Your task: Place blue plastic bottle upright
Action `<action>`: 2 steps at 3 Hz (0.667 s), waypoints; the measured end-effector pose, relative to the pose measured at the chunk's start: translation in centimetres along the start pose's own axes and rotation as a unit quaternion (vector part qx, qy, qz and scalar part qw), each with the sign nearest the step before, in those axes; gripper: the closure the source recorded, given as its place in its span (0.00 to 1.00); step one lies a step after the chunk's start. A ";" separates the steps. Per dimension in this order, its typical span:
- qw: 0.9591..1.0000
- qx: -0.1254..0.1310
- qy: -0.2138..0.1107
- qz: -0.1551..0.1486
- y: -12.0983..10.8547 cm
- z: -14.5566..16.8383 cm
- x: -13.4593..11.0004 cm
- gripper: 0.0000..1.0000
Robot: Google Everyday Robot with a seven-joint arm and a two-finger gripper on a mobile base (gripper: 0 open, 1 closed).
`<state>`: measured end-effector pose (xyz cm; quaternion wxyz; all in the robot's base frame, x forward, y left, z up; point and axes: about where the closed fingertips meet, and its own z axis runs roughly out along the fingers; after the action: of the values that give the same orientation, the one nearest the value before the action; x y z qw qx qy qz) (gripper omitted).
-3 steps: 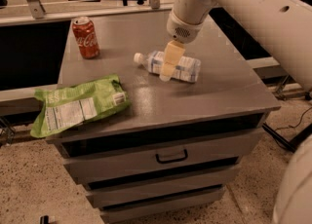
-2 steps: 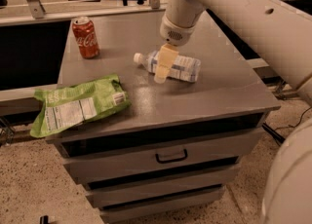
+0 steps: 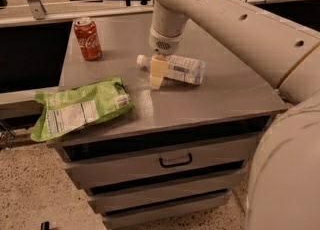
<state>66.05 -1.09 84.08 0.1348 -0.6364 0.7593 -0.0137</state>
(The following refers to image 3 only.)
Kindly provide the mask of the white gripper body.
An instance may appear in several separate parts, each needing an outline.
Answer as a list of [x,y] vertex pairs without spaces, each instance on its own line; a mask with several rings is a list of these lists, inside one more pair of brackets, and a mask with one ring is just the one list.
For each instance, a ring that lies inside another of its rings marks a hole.
[[182,41],[183,36],[167,37],[150,28],[149,45],[155,53],[162,55],[174,54]]

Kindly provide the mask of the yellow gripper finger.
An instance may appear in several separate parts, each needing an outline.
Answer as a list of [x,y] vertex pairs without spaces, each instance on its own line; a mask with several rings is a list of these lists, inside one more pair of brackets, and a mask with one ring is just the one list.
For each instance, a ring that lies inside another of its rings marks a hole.
[[168,66],[168,59],[163,55],[155,55],[151,58],[149,81],[152,89],[159,89],[161,87]]

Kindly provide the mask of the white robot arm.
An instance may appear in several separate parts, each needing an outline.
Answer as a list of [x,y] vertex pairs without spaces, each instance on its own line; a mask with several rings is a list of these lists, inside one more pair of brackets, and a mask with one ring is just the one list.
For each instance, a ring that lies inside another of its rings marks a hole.
[[240,0],[155,0],[150,44],[177,44],[187,19],[292,105],[256,149],[245,229],[320,230],[318,32]]

